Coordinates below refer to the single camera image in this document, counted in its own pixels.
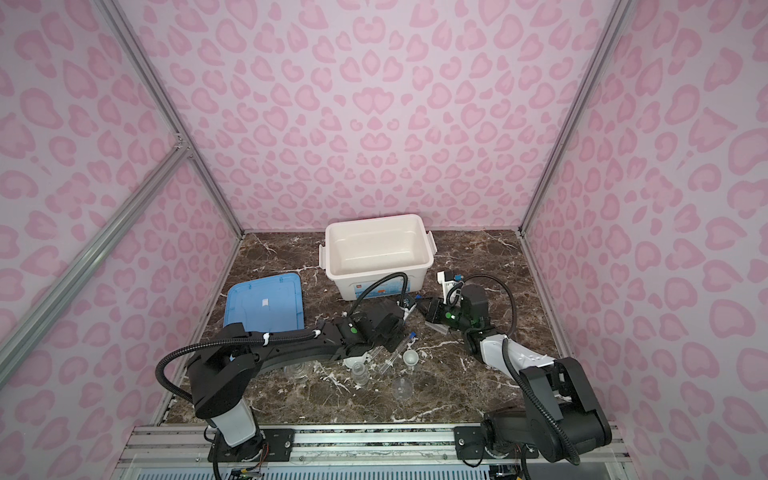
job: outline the box handle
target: box handle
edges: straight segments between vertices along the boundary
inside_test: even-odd
[[[429,248],[432,249],[432,255],[437,253],[437,245],[435,245],[435,238],[432,236],[432,232],[427,232],[427,240],[429,240]]]
[[[326,248],[322,245],[319,245],[318,257],[318,264],[324,270],[326,268]]]

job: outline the white plastic storage box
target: white plastic storage box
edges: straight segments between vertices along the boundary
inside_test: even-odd
[[[331,223],[326,244],[320,246],[320,268],[336,282],[344,300],[354,300],[378,279],[390,273],[408,275],[409,292],[421,290],[427,269],[435,261],[437,246],[419,215]],[[395,295],[402,279],[384,282],[366,298]]]

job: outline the glass vial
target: glass vial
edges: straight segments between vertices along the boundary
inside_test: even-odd
[[[413,396],[413,382],[406,377],[399,376],[392,382],[392,394],[398,402],[404,402]]]
[[[363,362],[355,362],[352,365],[352,380],[359,386],[364,386],[369,379],[368,367]]]
[[[407,349],[402,353],[402,361],[406,365],[406,372],[414,373],[419,364],[419,353],[415,350]]]
[[[292,380],[296,383],[305,383],[310,377],[310,364],[294,363],[283,368],[283,374],[285,374],[288,380]]]

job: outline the aluminum frame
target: aluminum frame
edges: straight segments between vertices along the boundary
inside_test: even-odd
[[[562,162],[566,147],[573,138],[581,116],[587,110],[589,100],[600,83],[605,68],[608,66],[616,45],[621,38],[621,33],[632,17],[636,4],[637,0],[617,0],[611,9],[608,21],[605,24],[605,28],[603,28],[603,34],[600,36],[598,45],[592,53],[587,70],[584,73],[584,79],[579,84],[576,97],[571,104],[571,109],[565,117],[563,127],[555,139],[552,153],[547,159],[544,173],[539,178],[531,203],[528,205],[528,209],[523,216],[519,229],[523,235],[528,232],[528,228],[536,218],[536,213],[541,206],[541,202],[544,200],[554,173]]]
[[[45,297],[18,321],[13,333],[0,346],[0,388],[45,337],[61,313],[152,203],[157,192],[173,177],[185,158],[191,158],[191,152],[184,142],[180,142],[72,260],[67,271],[54,282]]]
[[[192,337],[190,339],[191,343],[198,343],[200,342],[200,338],[203,336],[203,333],[205,332],[205,327],[208,325],[208,322],[210,322],[210,316],[214,314],[214,307],[216,306],[216,302],[219,300],[219,294],[221,292],[221,289],[224,288],[224,284],[227,281],[227,278],[230,276],[230,271],[232,270],[232,266],[235,263],[235,259],[237,258],[237,254],[240,252],[240,247],[243,245],[243,240],[237,240],[235,242],[235,245],[232,249],[232,252],[230,253],[229,257],[227,258],[227,266],[225,270],[222,272],[219,280],[216,282],[216,286],[211,290],[214,294],[211,295],[211,298],[208,300],[208,304],[205,306],[204,312],[208,312],[208,314],[205,316],[204,319],[200,321],[200,323],[195,328],[194,332],[192,333]],[[181,360],[178,360],[178,362],[181,362],[181,365],[186,364],[188,356],[182,357]],[[186,375],[187,370],[185,368],[179,368],[176,369],[176,372],[174,372],[173,376],[170,378],[171,382],[175,383],[176,385],[179,385],[181,382],[181,379]],[[168,392],[167,390],[163,389],[163,398],[160,400],[160,403],[157,404],[157,408],[155,409],[154,414],[152,415],[152,421],[150,422],[151,425],[160,425],[165,420],[165,415],[167,414],[168,410],[170,409],[170,400],[173,398],[174,394],[171,392]]]
[[[456,457],[453,428],[478,423],[401,423],[352,425],[263,425],[296,430],[290,466],[463,465]],[[205,425],[137,427],[118,459],[118,470],[184,468],[207,464],[210,443]],[[613,442],[581,456],[582,462],[631,462],[617,426]],[[514,459],[494,460],[513,463]],[[530,463],[546,463],[542,457]],[[251,466],[252,462],[222,463],[221,467]]]
[[[555,308],[554,297],[552,296],[547,283],[544,281],[544,277],[541,275],[541,270],[538,267],[531,246],[528,244],[528,240],[524,235],[521,235],[520,232],[518,232],[518,241],[520,242],[520,247],[522,247],[525,262],[528,264],[528,271],[531,272],[534,285],[536,285],[538,298],[541,301],[541,308],[544,310],[547,322],[549,323],[549,329],[552,331],[554,345],[558,348],[558,352],[561,356],[576,356],[573,345],[571,344],[571,339],[565,332],[565,329],[563,328],[564,326],[557,321],[557,316],[555,315],[557,310]]]
[[[214,198],[214,202],[218,205],[219,210],[227,219],[230,227],[234,230],[238,238],[242,239],[243,226],[240,225],[240,221],[237,219],[234,210],[232,210],[229,201],[224,196],[219,184],[205,164],[202,153],[197,148],[194,139],[184,126],[184,122],[181,120],[178,110],[163,87],[160,75],[155,71],[153,65],[149,61],[144,48],[138,41],[136,32],[126,18],[123,9],[116,0],[94,0],[94,3],[109,24],[115,38],[118,40],[118,43],[131,61],[131,64],[134,66],[134,70],[136,70],[139,77],[141,77],[141,80],[144,82],[144,86],[147,88],[149,95],[154,99],[163,119],[175,133],[176,138],[179,141],[186,142],[190,146],[195,169],[202,178],[210,195]]]

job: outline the label on box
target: label on box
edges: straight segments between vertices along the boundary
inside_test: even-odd
[[[361,282],[361,283],[355,283],[355,297],[360,297],[360,295],[366,291],[366,288],[373,285],[376,282],[376,280],[370,281],[370,282]],[[371,293],[366,295],[366,298],[376,298],[377,296],[387,296],[387,295],[399,295],[402,291],[402,278],[397,277],[393,278],[391,280],[387,280],[378,287],[376,287]]]

